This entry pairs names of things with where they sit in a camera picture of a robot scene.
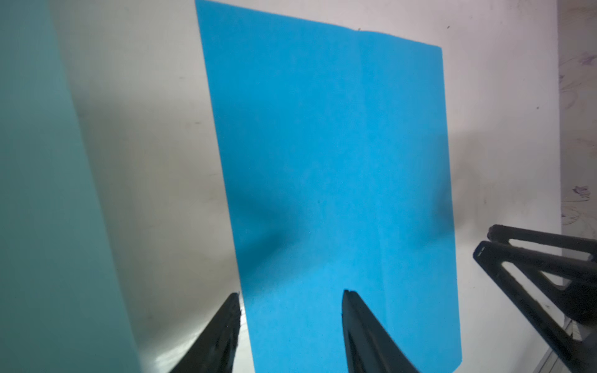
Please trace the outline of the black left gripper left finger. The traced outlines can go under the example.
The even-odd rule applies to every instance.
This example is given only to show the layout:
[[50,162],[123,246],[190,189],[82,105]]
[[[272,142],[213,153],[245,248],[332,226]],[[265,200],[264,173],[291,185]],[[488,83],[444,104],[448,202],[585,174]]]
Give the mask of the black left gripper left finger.
[[232,373],[241,327],[239,294],[231,293],[172,373]]

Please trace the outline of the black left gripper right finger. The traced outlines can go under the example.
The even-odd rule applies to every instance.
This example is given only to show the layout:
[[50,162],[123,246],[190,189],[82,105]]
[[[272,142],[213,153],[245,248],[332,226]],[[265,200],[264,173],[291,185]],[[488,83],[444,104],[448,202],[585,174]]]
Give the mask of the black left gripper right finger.
[[418,373],[357,292],[344,291],[342,325],[350,373]]

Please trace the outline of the light blue paper sheet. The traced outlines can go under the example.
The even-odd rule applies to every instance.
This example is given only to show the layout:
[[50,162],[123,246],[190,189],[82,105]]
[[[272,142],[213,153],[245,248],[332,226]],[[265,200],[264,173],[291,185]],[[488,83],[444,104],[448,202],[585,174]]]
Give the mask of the light blue paper sheet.
[[1,4],[1,370],[138,372],[48,4]]

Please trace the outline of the dark blue paper sheet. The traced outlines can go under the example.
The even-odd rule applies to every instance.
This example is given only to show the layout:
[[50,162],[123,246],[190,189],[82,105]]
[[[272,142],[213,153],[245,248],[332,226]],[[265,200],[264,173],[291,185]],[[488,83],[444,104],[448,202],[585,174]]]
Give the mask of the dark blue paper sheet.
[[457,370],[442,50],[196,9],[256,371],[347,371],[347,289],[419,371]]

